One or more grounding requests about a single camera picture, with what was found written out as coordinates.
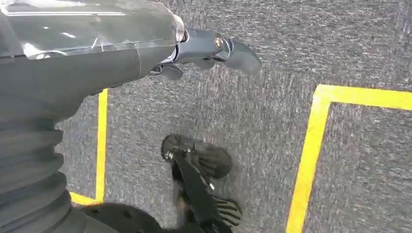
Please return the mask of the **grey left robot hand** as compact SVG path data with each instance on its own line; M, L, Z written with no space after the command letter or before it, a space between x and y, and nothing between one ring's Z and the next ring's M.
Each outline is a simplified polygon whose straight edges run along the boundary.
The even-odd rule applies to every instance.
M165 75L177 64L216 62L255 74L256 53L213 31L188 29L150 0L3 0L0 3L0 128L45 130L106 88Z

